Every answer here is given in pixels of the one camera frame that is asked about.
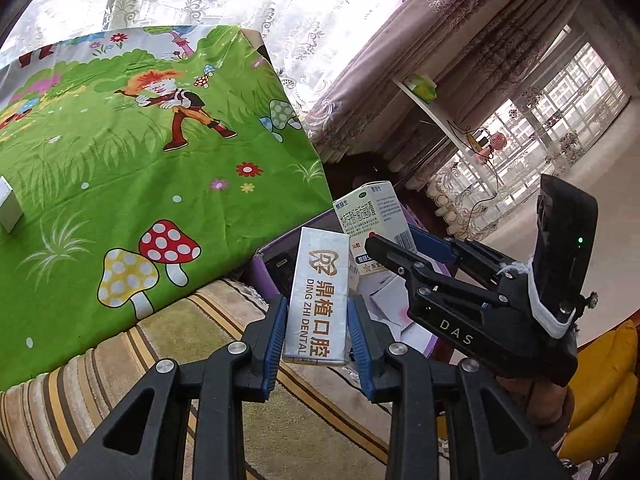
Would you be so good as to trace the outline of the person right hand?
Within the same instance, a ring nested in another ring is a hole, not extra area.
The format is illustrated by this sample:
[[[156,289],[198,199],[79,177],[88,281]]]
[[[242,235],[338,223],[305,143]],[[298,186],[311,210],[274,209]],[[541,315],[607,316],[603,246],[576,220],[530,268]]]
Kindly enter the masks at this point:
[[[575,408],[570,387],[560,387],[547,379],[498,377],[497,380],[537,431],[541,441],[558,452]]]

